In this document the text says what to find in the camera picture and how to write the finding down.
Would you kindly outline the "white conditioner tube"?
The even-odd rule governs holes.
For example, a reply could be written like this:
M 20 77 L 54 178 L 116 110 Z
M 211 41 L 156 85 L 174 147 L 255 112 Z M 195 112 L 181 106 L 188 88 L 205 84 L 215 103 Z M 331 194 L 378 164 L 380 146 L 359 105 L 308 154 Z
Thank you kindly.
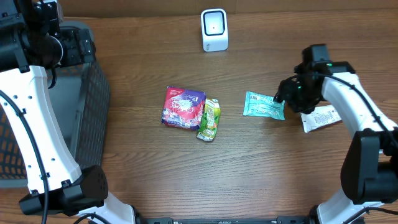
M 305 133 L 341 121 L 341 117 L 332 105 L 318 106 L 310 114 L 301 114 Z

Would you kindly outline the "teal snack packet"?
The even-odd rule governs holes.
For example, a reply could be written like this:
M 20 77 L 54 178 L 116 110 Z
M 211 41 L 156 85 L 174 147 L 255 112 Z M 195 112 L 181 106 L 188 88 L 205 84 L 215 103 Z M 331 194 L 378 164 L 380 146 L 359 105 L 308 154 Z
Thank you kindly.
M 285 101 L 278 103 L 272 96 L 247 91 L 243 115 L 284 120 L 284 106 Z

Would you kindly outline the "green tea drink carton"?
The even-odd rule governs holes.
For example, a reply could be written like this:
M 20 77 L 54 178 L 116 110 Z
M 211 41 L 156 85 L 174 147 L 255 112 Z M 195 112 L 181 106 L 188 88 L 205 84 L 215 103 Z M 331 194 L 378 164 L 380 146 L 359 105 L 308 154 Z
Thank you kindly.
M 217 99 L 207 98 L 201 124 L 197 130 L 197 138 L 206 142 L 212 142 L 216 136 L 221 115 L 221 108 Z

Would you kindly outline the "red purple snack bag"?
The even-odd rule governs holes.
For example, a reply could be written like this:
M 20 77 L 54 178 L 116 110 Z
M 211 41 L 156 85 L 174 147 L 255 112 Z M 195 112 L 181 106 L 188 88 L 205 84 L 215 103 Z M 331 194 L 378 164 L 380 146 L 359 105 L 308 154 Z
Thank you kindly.
M 197 130 L 201 124 L 205 100 L 206 94 L 203 91 L 168 86 L 161 122 L 166 126 Z

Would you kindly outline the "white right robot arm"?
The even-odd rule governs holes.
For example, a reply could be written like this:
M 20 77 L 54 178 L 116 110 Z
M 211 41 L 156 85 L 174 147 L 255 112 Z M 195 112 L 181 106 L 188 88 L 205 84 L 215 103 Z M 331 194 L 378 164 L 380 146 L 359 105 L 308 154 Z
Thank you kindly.
M 370 99 L 348 62 L 301 63 L 282 80 L 274 101 L 296 113 L 311 113 L 329 102 L 352 142 L 340 172 L 341 188 L 312 208 L 304 223 L 361 223 L 370 211 L 388 213 L 397 201 L 397 124 Z

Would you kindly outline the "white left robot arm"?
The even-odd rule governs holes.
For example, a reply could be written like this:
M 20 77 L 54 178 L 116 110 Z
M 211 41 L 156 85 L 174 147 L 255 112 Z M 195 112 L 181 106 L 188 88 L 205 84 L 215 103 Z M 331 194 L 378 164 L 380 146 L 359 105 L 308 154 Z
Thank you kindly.
M 62 136 L 50 101 L 57 82 L 48 70 L 93 63 L 87 28 L 62 26 L 57 1 L 1 2 L 1 106 L 24 160 L 25 215 L 62 213 L 80 222 L 140 223 L 137 210 L 108 189 L 103 169 L 80 168 Z

